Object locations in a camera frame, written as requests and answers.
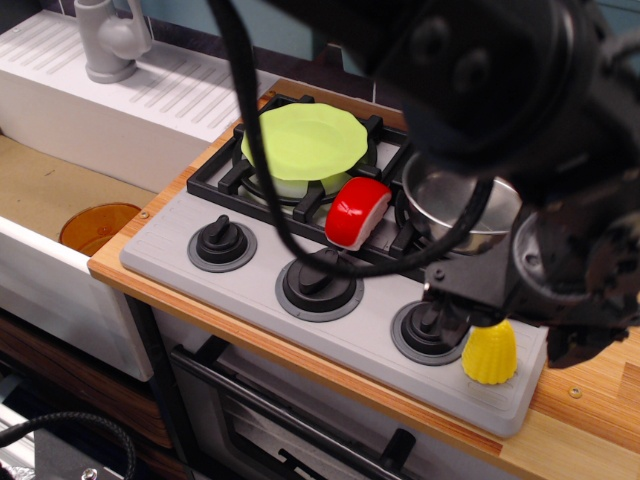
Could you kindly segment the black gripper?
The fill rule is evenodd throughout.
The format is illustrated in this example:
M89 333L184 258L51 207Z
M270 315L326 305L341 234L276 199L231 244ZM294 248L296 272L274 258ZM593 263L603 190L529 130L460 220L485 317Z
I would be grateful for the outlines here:
M582 199L524 206L487 252L430 264L423 297L451 349L511 317L546 326L548 367L567 369L628 338L638 294L638 200Z

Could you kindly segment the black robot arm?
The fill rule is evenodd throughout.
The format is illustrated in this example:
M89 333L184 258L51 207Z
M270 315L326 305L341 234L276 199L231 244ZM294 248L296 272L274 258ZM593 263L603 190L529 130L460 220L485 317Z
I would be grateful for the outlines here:
M499 177L522 210L487 253L430 265L452 319L546 326L551 367L639 322L639 36L592 1L282 1L403 98L429 167Z

